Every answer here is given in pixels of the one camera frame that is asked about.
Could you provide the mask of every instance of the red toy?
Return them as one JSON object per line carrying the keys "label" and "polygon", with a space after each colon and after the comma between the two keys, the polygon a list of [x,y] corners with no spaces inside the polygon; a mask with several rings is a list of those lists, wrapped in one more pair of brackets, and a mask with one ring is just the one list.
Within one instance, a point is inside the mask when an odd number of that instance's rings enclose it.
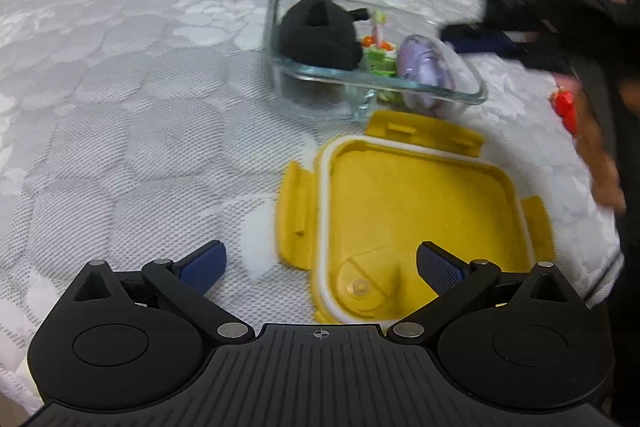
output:
{"label": "red toy", "polygon": [[549,97],[551,107],[554,108],[556,114],[562,118],[564,128],[573,136],[578,134],[578,125],[575,120],[575,103],[574,95],[571,91],[559,89]]}

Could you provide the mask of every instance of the white quilted bedspread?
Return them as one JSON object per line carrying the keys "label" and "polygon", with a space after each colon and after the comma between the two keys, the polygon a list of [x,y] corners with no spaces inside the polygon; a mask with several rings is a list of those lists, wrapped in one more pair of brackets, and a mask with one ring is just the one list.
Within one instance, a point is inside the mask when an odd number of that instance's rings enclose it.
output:
{"label": "white quilted bedspread", "polygon": [[[441,23],[482,0],[374,0]],[[356,124],[284,117],[259,52],[267,0],[2,0],[0,391],[33,410],[29,340],[90,259],[138,269],[211,239],[211,293],[255,328],[312,321],[308,278],[278,263],[274,202],[290,160]],[[462,123],[521,196],[543,197],[582,293],[616,253],[610,216],[547,97],[546,74],[478,57],[489,100]],[[602,298],[608,286],[596,295]]]}

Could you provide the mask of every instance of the blue gripper pad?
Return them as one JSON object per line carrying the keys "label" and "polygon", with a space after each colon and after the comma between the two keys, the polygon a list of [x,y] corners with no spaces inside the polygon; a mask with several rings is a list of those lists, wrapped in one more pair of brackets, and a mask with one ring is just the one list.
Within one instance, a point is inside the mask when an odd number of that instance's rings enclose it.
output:
{"label": "blue gripper pad", "polygon": [[172,266],[178,279],[204,295],[226,269],[226,248],[220,241],[209,241]]}
{"label": "blue gripper pad", "polygon": [[452,289],[471,272],[467,263],[431,242],[418,247],[417,266],[420,277],[437,295]]}

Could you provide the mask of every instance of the purple toy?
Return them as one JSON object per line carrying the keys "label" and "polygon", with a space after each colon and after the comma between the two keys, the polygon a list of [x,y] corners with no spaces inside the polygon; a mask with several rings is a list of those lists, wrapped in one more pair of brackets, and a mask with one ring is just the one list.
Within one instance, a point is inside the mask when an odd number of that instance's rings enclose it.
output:
{"label": "purple toy", "polygon": [[[452,79],[436,42],[422,35],[409,35],[398,48],[398,76],[434,87],[452,87]],[[434,109],[440,100],[428,94],[404,92],[411,110]]]}

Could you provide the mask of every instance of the yellow plastic lid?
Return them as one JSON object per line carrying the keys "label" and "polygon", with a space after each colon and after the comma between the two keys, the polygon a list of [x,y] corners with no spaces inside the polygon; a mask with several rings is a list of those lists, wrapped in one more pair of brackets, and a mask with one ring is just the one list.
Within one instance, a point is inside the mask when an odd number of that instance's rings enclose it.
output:
{"label": "yellow plastic lid", "polygon": [[[319,321],[385,327],[433,299],[415,266],[423,241],[504,271],[552,257],[542,204],[527,203],[526,216],[509,177],[476,157],[481,145],[481,136],[453,124],[385,111],[366,136],[326,144],[315,173],[295,162],[287,168],[278,249],[312,270]],[[527,217],[537,223],[535,241]]]}

